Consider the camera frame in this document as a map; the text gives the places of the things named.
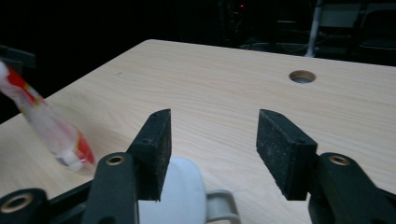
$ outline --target wooden table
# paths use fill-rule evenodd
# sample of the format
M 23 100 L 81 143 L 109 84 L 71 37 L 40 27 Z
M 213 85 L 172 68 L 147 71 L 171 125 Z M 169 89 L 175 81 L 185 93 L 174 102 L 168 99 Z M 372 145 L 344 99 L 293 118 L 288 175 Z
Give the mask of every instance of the wooden table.
M 295 70 L 317 78 L 293 82 Z M 307 202 L 286 201 L 256 152 L 261 108 L 297 124 L 318 154 L 351 157 L 396 192 L 395 67 L 148 40 L 47 100 L 97 160 L 125 151 L 151 113 L 171 108 L 173 155 L 196 163 L 207 190 L 231 191 L 243 223 L 310 222 Z M 41 188 L 53 198 L 92 179 L 53 159 L 21 115 L 0 126 L 0 148 L 1 197 Z

